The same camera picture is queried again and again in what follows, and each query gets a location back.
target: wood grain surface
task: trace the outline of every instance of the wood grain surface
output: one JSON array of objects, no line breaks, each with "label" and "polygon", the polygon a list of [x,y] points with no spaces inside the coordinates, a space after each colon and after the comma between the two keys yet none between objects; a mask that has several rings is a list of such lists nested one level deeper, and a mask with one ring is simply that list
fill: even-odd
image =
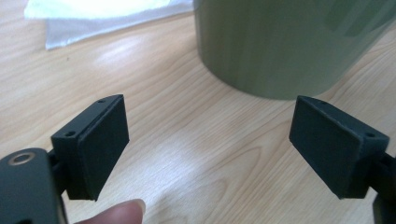
[{"label": "wood grain surface", "polygon": [[[45,23],[23,18],[26,3],[0,2],[0,158],[50,150],[88,105],[125,95],[131,142],[96,203],[64,195],[70,223],[133,198],[147,203],[144,223],[374,223],[374,191],[338,200],[291,145],[295,102],[242,93],[205,69],[192,13],[46,51]],[[396,27],[317,96],[390,136],[392,156],[395,73]]]}]

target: green container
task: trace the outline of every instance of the green container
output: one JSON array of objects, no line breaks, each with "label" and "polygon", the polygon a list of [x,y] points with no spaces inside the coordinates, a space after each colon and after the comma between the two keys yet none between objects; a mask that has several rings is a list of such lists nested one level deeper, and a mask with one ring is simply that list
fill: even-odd
[{"label": "green container", "polygon": [[219,79],[295,99],[329,89],[386,32],[396,0],[194,0],[198,50]]}]

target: fingertip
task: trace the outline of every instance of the fingertip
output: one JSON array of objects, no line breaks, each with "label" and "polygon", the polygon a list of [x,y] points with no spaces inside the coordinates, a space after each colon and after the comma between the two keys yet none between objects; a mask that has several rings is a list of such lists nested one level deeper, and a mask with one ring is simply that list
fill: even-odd
[{"label": "fingertip", "polygon": [[146,203],[142,199],[133,199],[130,202],[137,203],[139,207],[142,209],[142,214],[145,215],[146,213]]},{"label": "fingertip", "polygon": [[141,224],[145,212],[145,202],[141,199],[133,199],[110,207],[97,216],[81,221],[78,224]]}]

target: small hole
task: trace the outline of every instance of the small hole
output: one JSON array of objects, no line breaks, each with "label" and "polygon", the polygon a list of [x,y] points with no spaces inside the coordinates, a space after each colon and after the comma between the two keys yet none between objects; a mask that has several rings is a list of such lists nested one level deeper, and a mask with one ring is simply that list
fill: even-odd
[{"label": "small hole", "polygon": [[366,136],[367,136],[367,137],[375,137],[375,134],[373,134],[373,133],[366,133]]},{"label": "small hole", "polygon": [[33,222],[30,219],[24,219],[22,221],[17,222],[16,224],[33,224]]},{"label": "small hole", "polygon": [[13,166],[21,165],[28,161],[31,161],[34,157],[35,153],[33,152],[23,152],[11,158],[11,160],[8,161],[8,164]]},{"label": "small hole", "polygon": [[64,134],[64,136],[66,136],[66,137],[71,137],[71,136],[73,136],[75,133],[76,133],[76,132],[67,132],[67,133]]}]

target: black metal bracket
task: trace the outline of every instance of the black metal bracket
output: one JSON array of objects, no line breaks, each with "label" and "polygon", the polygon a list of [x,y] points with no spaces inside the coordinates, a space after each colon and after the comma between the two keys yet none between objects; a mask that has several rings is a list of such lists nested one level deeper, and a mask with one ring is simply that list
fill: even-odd
[{"label": "black metal bracket", "polygon": [[375,223],[396,223],[396,159],[389,138],[326,102],[299,96],[290,141],[340,199],[377,191]]},{"label": "black metal bracket", "polygon": [[122,95],[101,99],[51,137],[54,149],[0,160],[0,223],[67,223],[61,194],[97,200],[129,142]]}]

